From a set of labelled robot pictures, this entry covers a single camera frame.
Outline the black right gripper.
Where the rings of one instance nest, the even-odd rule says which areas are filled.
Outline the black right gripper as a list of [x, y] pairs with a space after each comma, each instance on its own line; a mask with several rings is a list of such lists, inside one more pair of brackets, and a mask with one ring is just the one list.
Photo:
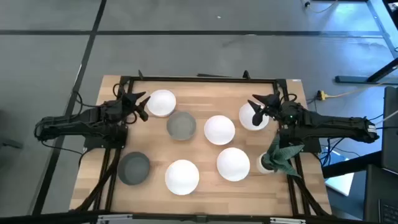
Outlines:
[[[283, 96], [281, 100], [280, 92], [269, 95], [253, 95], [253, 97], [265, 106], [269, 106], [271, 111], [270, 117], [282, 124], [295, 124], [305, 111], [303, 105], [295, 101], [297, 99], [297, 95], [294, 93], [288, 93]], [[251, 100], [248, 100], [248, 103], [254, 111], [252, 124], [254, 126], [259, 126], [263, 121], [264, 113], [262, 108]]]

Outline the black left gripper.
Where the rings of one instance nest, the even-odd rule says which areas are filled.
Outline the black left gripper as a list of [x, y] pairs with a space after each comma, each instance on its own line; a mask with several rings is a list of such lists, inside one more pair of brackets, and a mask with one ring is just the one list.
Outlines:
[[105, 108], [106, 118], [113, 123], [122, 121], [125, 124], [134, 124], [137, 121], [137, 111], [139, 117], [143, 121], [149, 119], [149, 115], [145, 111], [145, 106], [150, 97], [148, 96], [136, 106], [136, 101], [146, 94], [145, 91], [140, 93], [125, 93], [118, 100], [107, 101]]

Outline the white bowl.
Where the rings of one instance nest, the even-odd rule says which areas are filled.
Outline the white bowl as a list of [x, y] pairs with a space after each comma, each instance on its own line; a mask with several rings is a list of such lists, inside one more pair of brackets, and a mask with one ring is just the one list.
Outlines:
[[174, 112], [177, 100], [170, 90], [156, 90], [147, 103], [148, 110], [158, 117], [166, 117]]
[[234, 123], [223, 115], [212, 116], [204, 125], [205, 137], [209, 142], [218, 146], [230, 143], [235, 132]]
[[263, 120], [260, 123], [259, 126], [255, 126], [252, 123], [252, 118], [254, 116], [255, 112], [251, 105], [249, 103], [244, 104], [240, 109], [239, 109], [239, 121], [242, 124], [242, 126], [250, 131], [259, 131], [264, 129], [269, 122], [269, 117], [266, 115], [263, 115]]
[[216, 166], [220, 176], [231, 182], [245, 179], [250, 171], [250, 161], [247, 154], [235, 147], [221, 151], [217, 157]]
[[177, 160], [165, 172], [165, 184], [175, 195], [188, 195], [192, 193], [200, 180], [196, 165], [188, 160]]

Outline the grey bowl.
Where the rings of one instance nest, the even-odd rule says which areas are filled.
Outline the grey bowl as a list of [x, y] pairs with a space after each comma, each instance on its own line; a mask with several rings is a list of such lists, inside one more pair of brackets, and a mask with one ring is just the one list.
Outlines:
[[126, 185], [138, 185], [146, 180], [150, 171], [150, 160], [141, 152], [130, 152], [119, 162], [118, 177]]
[[195, 118], [186, 111], [179, 111], [170, 116], [166, 129], [169, 136], [178, 141], [189, 140], [196, 131]]

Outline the green plant in white pot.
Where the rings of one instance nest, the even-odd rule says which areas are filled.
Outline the green plant in white pot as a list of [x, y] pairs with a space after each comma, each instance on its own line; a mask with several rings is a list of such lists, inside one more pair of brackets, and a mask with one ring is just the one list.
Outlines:
[[287, 175], [300, 177], [293, 166], [289, 164], [289, 161], [299, 154], [303, 148], [303, 144], [281, 147], [280, 136], [276, 134], [268, 150], [257, 158], [257, 169], [261, 174], [281, 171]]

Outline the black desk leg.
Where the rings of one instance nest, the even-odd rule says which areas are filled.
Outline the black desk leg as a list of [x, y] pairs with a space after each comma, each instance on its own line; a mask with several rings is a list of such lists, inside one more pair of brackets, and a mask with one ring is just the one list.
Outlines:
[[358, 76], [336, 76], [336, 83], [354, 83], [354, 84], [379, 84], [379, 81], [398, 69], [398, 57], [372, 74], [370, 77]]

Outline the white paper sheet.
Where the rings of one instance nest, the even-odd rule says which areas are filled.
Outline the white paper sheet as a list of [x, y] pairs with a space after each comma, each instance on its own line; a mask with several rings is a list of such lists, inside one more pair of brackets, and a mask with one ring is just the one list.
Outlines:
[[351, 190], [351, 184], [354, 174], [344, 174], [337, 177], [329, 178], [325, 181], [325, 185], [338, 193], [348, 197]]

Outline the black monitor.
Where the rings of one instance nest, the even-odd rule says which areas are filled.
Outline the black monitor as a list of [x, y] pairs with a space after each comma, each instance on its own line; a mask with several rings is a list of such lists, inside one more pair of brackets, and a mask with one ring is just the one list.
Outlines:
[[382, 166], [398, 174], [398, 87], [384, 90], [384, 117], [382, 123]]

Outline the black metal table frame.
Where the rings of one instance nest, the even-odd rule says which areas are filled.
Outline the black metal table frame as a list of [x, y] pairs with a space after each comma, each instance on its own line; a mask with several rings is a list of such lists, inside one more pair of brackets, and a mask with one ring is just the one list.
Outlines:
[[[122, 154], [144, 153], [150, 160], [148, 178], [139, 185], [128, 186], [113, 176], [96, 201], [97, 209], [137, 215], [172, 214], [210, 219], [217, 215], [238, 217], [311, 215], [313, 210], [302, 197], [292, 179], [283, 173], [262, 174], [256, 168], [258, 157], [269, 147], [279, 125], [270, 121], [260, 131], [248, 131], [240, 122], [238, 111], [254, 94], [268, 95], [275, 90], [297, 95], [300, 103], [306, 97], [300, 80], [265, 80], [243, 78], [131, 78], [129, 89], [150, 95], [159, 89], [170, 90], [177, 99], [176, 109], [188, 111], [197, 122], [194, 136], [188, 141], [174, 141], [166, 130], [165, 118], [151, 116], [129, 127], [127, 144]], [[224, 115], [232, 120], [236, 134], [231, 146], [242, 149], [251, 163], [249, 175], [230, 182], [219, 175], [216, 159], [223, 150], [204, 135], [208, 118]], [[171, 163], [186, 159], [199, 170], [196, 189], [183, 196], [169, 191], [165, 172]]]

